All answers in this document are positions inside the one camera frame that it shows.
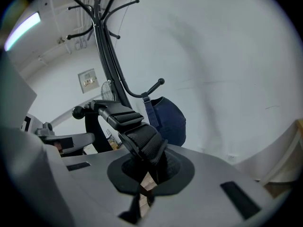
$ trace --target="electrical box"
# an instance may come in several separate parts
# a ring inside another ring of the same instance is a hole
[[[233,154],[226,155],[226,160],[231,164],[235,164],[237,162],[237,158],[238,158],[238,155],[233,155]]]
[[[78,74],[82,93],[87,93],[90,90],[99,87],[98,79],[94,69],[90,69]]]

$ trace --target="black metal pole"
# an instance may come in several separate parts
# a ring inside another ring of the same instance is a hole
[[[89,8],[83,2],[81,2],[80,0],[74,0],[74,1],[76,3],[78,3],[89,14],[91,19],[93,20],[93,23],[95,24],[96,23],[95,17],[93,15],[93,13],[89,10]]]
[[[72,39],[72,38],[84,36],[84,35],[88,34],[93,28],[94,28],[94,26],[91,25],[91,26],[89,27],[88,30],[86,30],[86,31],[84,31],[84,32],[82,32],[82,33],[79,33],[79,34],[68,35],[68,36],[66,36],[66,38],[67,38],[68,40],[70,40],[70,39]]]
[[[95,0],[95,5],[94,5],[94,11],[95,11],[95,17],[97,17],[98,13],[98,0]],[[116,96],[116,99],[118,101],[120,101],[120,103],[123,106],[126,107],[131,107],[131,104],[126,96],[126,93],[119,81],[119,76],[117,74],[116,68],[113,64],[113,60],[111,57],[111,54],[108,50],[107,44],[106,44],[106,40],[104,38],[104,31],[102,28],[102,22],[97,19],[97,24],[95,26],[95,36],[96,36],[96,41],[97,41],[97,47],[99,48],[99,55],[100,58],[102,57],[103,59],[101,59],[102,61],[102,65],[106,65],[103,66],[104,71],[106,76],[109,75],[109,77],[107,77],[107,79],[109,79],[111,81],[111,88]]]
[[[107,4],[107,6],[106,6],[106,8],[105,8],[105,10],[104,10],[104,12],[103,12],[101,18],[100,18],[101,20],[105,19],[105,17],[106,17],[106,15],[108,14],[108,12],[109,12],[111,6],[113,5],[113,2],[114,2],[114,0],[109,0],[109,2],[108,2],[108,4]]]
[[[118,58],[117,58],[117,55],[116,55],[116,52],[114,50],[114,47],[113,47],[113,44],[112,44],[112,41],[109,37],[109,31],[107,29],[107,26],[104,25],[104,30],[105,30],[105,35],[106,35],[106,40],[107,40],[107,44],[108,44],[108,47],[109,47],[109,50],[110,50],[110,53],[112,55],[112,59],[114,61],[114,64],[115,64],[115,67],[116,67],[116,70],[118,72],[118,75],[120,76],[120,79],[121,79],[121,83],[123,84],[123,87],[125,89],[125,91],[130,95],[130,96],[133,96],[133,97],[136,97],[136,98],[142,98],[142,95],[139,95],[139,94],[135,94],[133,93],[129,87],[128,87],[128,84],[127,82],[125,81],[125,78],[124,78],[124,75],[123,75],[123,72],[122,72],[122,69],[120,67],[120,64],[119,64],[119,61],[118,61]],[[147,91],[147,94],[151,94],[154,90],[156,90],[159,86],[163,85],[165,83],[165,80],[163,78],[160,78],[148,91]]]
[[[109,31],[109,35],[115,37],[117,40],[119,40],[121,38],[121,36],[119,35],[115,35],[114,33]]]

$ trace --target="black rectangular slot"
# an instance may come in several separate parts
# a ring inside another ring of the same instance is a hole
[[[77,164],[74,164],[74,165],[69,165],[69,166],[66,166],[66,167],[69,171],[74,171],[74,170],[79,170],[81,168],[85,168],[87,166],[90,166],[90,163],[81,162],[81,163],[77,163]]]
[[[220,186],[244,219],[250,218],[261,210],[235,182],[226,182]]]

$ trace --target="fan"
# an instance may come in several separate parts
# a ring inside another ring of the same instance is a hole
[[[108,81],[104,82],[101,87],[101,97],[103,100],[115,101],[116,97],[113,94]]]

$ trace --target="wooden panel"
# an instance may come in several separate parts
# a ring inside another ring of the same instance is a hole
[[[299,128],[299,131],[300,131],[301,135],[303,135],[303,119],[298,119],[297,120],[297,125],[298,125],[298,128]]]

